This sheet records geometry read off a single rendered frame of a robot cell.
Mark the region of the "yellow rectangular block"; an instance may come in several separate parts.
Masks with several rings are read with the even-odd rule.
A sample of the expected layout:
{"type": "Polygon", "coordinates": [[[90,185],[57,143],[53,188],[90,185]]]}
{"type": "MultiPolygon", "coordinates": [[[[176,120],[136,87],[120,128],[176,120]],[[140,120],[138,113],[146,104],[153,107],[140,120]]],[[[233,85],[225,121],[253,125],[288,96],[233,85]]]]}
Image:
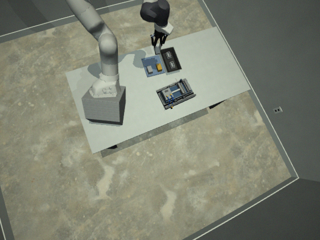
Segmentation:
{"type": "Polygon", "coordinates": [[[158,71],[158,72],[161,72],[161,71],[162,71],[162,66],[161,66],[160,63],[159,63],[159,64],[156,64],[156,68],[157,68],[157,71],[158,71]]]}

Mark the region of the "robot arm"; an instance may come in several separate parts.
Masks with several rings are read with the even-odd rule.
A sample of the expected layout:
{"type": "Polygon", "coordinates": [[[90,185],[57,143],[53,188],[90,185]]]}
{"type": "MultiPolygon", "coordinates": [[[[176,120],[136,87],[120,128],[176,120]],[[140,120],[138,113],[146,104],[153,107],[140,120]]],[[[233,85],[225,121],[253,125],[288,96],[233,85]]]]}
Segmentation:
{"type": "MultiPolygon", "coordinates": [[[[89,89],[93,98],[116,97],[121,93],[118,69],[118,42],[89,0],[65,0],[84,28],[99,42],[101,73],[89,89]]],[[[154,23],[158,32],[170,35],[174,27],[168,22],[170,5],[167,0],[143,0],[141,18],[154,23]]]]}

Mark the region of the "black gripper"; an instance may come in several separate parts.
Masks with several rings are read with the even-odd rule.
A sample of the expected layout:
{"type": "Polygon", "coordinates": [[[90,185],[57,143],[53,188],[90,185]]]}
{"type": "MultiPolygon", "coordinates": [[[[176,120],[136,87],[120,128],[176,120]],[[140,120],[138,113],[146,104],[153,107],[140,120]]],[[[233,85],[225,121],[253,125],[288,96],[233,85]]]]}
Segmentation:
{"type": "Polygon", "coordinates": [[[152,46],[154,47],[154,51],[156,51],[156,45],[157,45],[158,39],[160,39],[159,50],[161,50],[162,44],[165,44],[167,36],[168,36],[167,34],[159,32],[154,29],[154,34],[150,35],[152,39],[151,43],[152,43],[152,46]],[[154,40],[154,37],[156,37],[155,40],[154,40]]]}

